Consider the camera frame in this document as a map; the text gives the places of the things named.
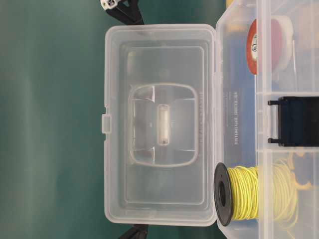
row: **lid latch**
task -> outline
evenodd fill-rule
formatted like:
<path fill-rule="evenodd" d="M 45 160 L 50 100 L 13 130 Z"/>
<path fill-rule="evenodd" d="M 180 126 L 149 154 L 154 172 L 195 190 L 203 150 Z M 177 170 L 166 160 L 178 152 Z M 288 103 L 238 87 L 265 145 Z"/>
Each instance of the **lid latch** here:
<path fill-rule="evenodd" d="M 278 106 L 278 139 L 282 147 L 319 147 L 319 97 L 281 97 L 268 101 Z"/>

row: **transparent lid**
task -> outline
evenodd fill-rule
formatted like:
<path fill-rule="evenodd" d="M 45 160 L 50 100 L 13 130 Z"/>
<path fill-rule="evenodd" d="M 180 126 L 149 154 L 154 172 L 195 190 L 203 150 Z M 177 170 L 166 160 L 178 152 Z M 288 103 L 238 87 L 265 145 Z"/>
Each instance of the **transparent lid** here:
<path fill-rule="evenodd" d="M 107 32 L 102 129 L 110 221 L 215 222 L 214 35 L 205 24 Z"/>

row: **black clip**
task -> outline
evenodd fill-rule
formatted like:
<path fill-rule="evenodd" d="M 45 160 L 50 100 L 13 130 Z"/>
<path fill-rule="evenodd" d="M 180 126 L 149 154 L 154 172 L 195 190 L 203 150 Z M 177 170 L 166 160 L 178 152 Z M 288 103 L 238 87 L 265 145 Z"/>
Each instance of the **black clip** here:
<path fill-rule="evenodd" d="M 319 97 L 281 97 L 268 105 L 278 105 L 278 139 L 269 138 L 269 143 L 319 146 Z"/>
<path fill-rule="evenodd" d="M 139 0 L 121 0 L 116 7 L 106 9 L 106 13 L 125 25 L 144 25 L 138 3 Z"/>
<path fill-rule="evenodd" d="M 134 224 L 133 227 L 121 235 L 119 239 L 146 239 L 148 230 L 149 225 Z"/>

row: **clear plastic box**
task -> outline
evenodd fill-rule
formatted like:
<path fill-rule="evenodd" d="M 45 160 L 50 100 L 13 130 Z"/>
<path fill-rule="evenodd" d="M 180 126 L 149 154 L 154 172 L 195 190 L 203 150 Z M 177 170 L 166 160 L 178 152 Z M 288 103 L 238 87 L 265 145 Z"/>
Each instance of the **clear plastic box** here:
<path fill-rule="evenodd" d="M 227 125 L 228 118 L 233 116 L 232 111 L 227 109 L 227 92 L 229 82 L 236 81 L 233 85 L 240 85 L 239 92 L 243 92 L 243 95 L 240 99 L 236 93 L 236 99 L 233 101 L 238 102 L 233 104 L 238 105 L 238 112 L 244 115 L 238 119 L 238 134 L 241 135 L 239 138 L 244 141 L 235 154 L 233 152 L 236 152 L 236 147 L 231 147 L 230 140 L 226 140 L 227 134 L 224 138 L 219 137 L 217 141 L 224 142 L 224 150 L 216 158 L 222 158 L 227 167 L 257 165 L 259 168 L 259 218 L 231 222 L 227 227 L 218 222 L 219 228 L 229 239 L 319 238 L 319 149 L 280 147 L 278 144 L 268 143 L 269 138 L 278 138 L 278 108 L 269 106 L 268 101 L 276 101 L 284 96 L 319 95 L 319 27 L 316 25 L 319 20 L 318 12 L 318 0 L 236 0 L 217 24 L 216 74 L 220 77 L 215 81 L 220 79 L 223 84 L 224 94 L 220 99 L 224 99 L 224 124 Z M 285 60 L 281 66 L 274 68 L 271 20 L 287 17 L 293 26 L 292 39 L 285 39 L 285 50 L 289 49 L 290 54 L 288 61 Z M 255 19 L 259 46 L 256 77 L 248 70 L 244 52 L 249 26 Z M 289 25 L 284 23 L 288 32 L 287 38 L 290 38 Z M 311 185 L 306 190 L 298 191 L 299 214 L 296 223 L 289 229 L 274 218 L 275 167 L 279 161 L 286 159 L 293 161 L 296 182 L 300 185 Z"/>
<path fill-rule="evenodd" d="M 105 213 L 132 224 L 208 226 L 213 202 L 209 25 L 106 34 Z"/>
<path fill-rule="evenodd" d="M 278 137 L 278 109 L 269 100 L 319 96 L 318 12 L 319 0 L 235 0 L 216 33 L 207 25 L 111 28 L 102 117 L 107 218 L 208 226 L 216 220 L 214 167 L 223 162 L 259 169 L 259 218 L 227 227 L 217 220 L 229 239 L 319 238 L 319 149 L 268 143 Z M 274 18 L 288 18 L 291 25 L 283 26 L 293 30 L 277 68 Z M 255 19 L 256 76 L 246 60 Z M 298 191 L 299 214 L 289 229 L 273 213 L 275 167 L 283 159 L 292 160 L 299 185 L 310 184 Z"/>

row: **wire spool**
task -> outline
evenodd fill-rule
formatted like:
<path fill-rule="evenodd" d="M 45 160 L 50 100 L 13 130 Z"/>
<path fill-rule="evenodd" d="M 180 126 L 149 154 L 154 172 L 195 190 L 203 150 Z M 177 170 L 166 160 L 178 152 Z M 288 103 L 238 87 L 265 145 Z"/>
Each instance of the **wire spool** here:
<path fill-rule="evenodd" d="M 272 70 L 283 70 L 287 67 L 293 51 L 293 24 L 287 16 L 272 16 L 271 20 L 271 53 Z M 257 20 L 251 24 L 246 43 L 246 57 L 248 68 L 257 74 L 258 53 Z"/>
<path fill-rule="evenodd" d="M 294 174 L 282 159 L 273 166 L 274 220 L 283 228 L 293 227 L 298 220 L 298 190 Z M 258 219 L 258 168 L 226 168 L 219 163 L 214 175 L 214 198 L 218 218 L 223 226 L 231 221 Z"/>

